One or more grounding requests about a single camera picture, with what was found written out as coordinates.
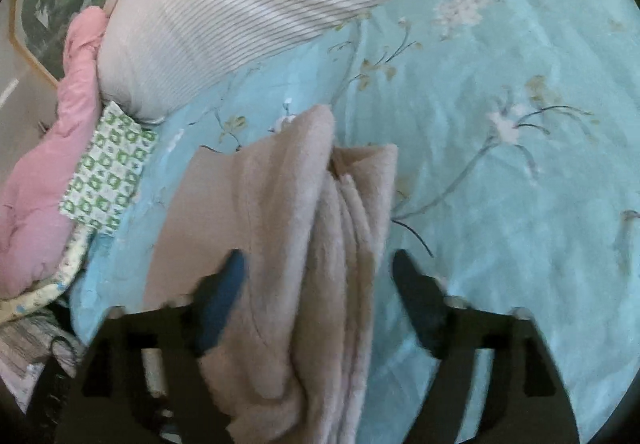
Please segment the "light blue floral bedsheet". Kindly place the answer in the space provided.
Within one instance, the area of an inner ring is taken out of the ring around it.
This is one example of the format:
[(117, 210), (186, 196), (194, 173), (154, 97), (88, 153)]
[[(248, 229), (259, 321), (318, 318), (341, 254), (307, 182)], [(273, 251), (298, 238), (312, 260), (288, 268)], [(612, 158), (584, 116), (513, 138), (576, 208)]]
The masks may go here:
[(528, 308), (593, 438), (639, 369), (634, 0), (389, 0), (204, 89), (158, 127), (122, 225), (93, 242), (78, 337), (141, 305), (198, 147), (230, 154), (317, 104), (340, 144), (396, 145), (390, 246), (478, 308)]

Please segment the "beige knit sweater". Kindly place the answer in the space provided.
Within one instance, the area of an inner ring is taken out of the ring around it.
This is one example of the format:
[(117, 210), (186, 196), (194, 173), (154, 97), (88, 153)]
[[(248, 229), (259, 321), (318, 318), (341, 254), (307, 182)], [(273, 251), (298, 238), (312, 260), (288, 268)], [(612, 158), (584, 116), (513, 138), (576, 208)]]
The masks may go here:
[(224, 156), (192, 157), (154, 246), (147, 308), (193, 290), (239, 249), (242, 292), (200, 361), (237, 443), (351, 443), (371, 359), (374, 280), (394, 145), (341, 148), (329, 107)]

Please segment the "yellow floral cloth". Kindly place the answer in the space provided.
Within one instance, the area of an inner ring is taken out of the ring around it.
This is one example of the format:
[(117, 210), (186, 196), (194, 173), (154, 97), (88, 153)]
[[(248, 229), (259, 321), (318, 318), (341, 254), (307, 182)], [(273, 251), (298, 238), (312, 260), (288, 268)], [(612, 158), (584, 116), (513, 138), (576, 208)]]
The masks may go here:
[(65, 247), (56, 272), (42, 282), (36, 282), (21, 296), (1, 301), (0, 324), (29, 316), (58, 300), (72, 286), (84, 267), (93, 236), (94, 231), (90, 227), (77, 225)]

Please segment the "plaid grey cloth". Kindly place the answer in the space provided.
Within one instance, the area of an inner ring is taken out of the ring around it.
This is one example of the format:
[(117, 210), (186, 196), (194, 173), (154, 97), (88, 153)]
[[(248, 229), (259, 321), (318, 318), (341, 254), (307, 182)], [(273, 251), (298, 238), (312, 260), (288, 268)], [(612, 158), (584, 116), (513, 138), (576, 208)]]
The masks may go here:
[(73, 377), (85, 353), (84, 345), (48, 310), (3, 324), (0, 343), (1, 379), (21, 412), (26, 412), (51, 357)]

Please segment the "green white patterned pillow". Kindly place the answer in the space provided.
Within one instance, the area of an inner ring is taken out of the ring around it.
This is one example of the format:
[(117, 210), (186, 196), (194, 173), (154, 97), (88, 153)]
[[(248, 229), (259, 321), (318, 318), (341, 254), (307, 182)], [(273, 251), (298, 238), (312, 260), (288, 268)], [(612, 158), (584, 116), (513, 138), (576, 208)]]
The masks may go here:
[(109, 102), (60, 202), (60, 212), (111, 236), (137, 193), (157, 133)]

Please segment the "pink quilted blanket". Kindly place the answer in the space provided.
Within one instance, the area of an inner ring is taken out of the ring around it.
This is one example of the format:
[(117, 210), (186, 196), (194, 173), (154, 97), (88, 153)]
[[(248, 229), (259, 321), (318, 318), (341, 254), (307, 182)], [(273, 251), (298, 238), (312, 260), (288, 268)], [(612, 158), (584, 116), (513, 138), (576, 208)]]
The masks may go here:
[(40, 143), (21, 157), (1, 190), (1, 297), (19, 296), (55, 273), (74, 230), (58, 211), (101, 115), (98, 57), (107, 26), (89, 6), (67, 30), (58, 116)]

